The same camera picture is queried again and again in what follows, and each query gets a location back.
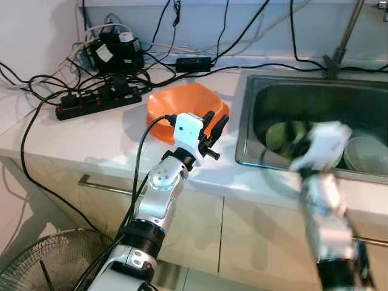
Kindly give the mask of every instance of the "white countertop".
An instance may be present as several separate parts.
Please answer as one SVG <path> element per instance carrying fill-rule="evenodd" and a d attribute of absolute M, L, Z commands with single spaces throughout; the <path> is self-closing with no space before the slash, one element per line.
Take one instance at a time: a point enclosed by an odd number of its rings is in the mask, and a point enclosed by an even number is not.
<path fill-rule="evenodd" d="M 154 82 L 168 76 L 164 69 L 150 71 Z M 295 209 L 298 207 L 299 178 L 295 173 L 243 166 L 235 161 L 239 119 L 248 75 L 317 76 L 321 73 L 298 73 L 290 70 L 229 70 L 213 75 L 184 79 L 168 87 L 199 82 L 217 92 L 230 106 L 230 121 L 213 147 L 220 152 L 218 161 L 207 157 L 201 168 L 194 169 L 186 187 L 191 190 L 238 197 L 254 202 Z M 387 81 L 387 76 L 352 74 L 343 78 Z M 134 105 L 79 118 L 58 121 L 54 108 L 45 106 L 28 136 L 25 152 L 60 161 L 64 166 L 105 175 L 133 177 L 136 151 L 146 129 L 147 98 Z M 0 135 L 0 155 L 19 158 L 21 136 L 31 114 Z M 172 149 L 148 137 L 142 151 L 140 178 Z M 341 180 L 340 190 L 349 208 L 388 218 L 388 186 Z"/>

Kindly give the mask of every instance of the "stainless steel sink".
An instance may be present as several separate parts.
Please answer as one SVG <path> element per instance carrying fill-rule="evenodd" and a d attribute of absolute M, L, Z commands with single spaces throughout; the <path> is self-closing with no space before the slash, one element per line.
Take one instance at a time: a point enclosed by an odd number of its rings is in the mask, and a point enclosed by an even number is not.
<path fill-rule="evenodd" d="M 236 148 L 238 163 L 286 169 L 290 160 L 267 150 L 266 131 L 290 120 L 341 121 L 355 135 L 388 142 L 388 82 L 327 81 L 314 78 L 256 76 L 247 78 Z M 387 176 L 353 172 L 342 160 L 341 178 L 388 184 Z"/>

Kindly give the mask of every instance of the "fan grille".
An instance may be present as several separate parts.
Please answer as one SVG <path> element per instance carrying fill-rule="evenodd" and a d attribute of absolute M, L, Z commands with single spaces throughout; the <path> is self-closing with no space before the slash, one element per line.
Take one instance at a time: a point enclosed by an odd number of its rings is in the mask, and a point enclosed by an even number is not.
<path fill-rule="evenodd" d="M 72 290 L 81 274 L 111 243 L 110 238 L 94 230 L 76 229 L 46 236 L 0 272 L 0 291 L 49 291 L 40 261 L 55 291 Z"/>

